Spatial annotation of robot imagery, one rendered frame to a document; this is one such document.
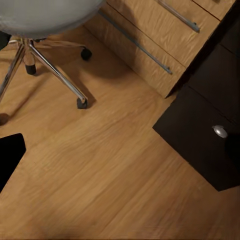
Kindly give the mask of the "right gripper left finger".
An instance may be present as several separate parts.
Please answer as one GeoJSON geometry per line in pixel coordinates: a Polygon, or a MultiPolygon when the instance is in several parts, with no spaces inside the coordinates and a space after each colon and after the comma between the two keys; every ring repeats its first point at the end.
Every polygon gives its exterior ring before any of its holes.
{"type": "Polygon", "coordinates": [[[26,152],[21,133],[0,138],[0,193],[26,152]]]}

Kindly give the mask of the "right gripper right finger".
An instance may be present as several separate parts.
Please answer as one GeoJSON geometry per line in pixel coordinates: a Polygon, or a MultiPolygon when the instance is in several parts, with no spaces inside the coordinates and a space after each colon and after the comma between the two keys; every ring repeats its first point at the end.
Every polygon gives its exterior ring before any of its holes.
{"type": "Polygon", "coordinates": [[[229,133],[227,135],[224,151],[240,173],[240,135],[229,133]]]}

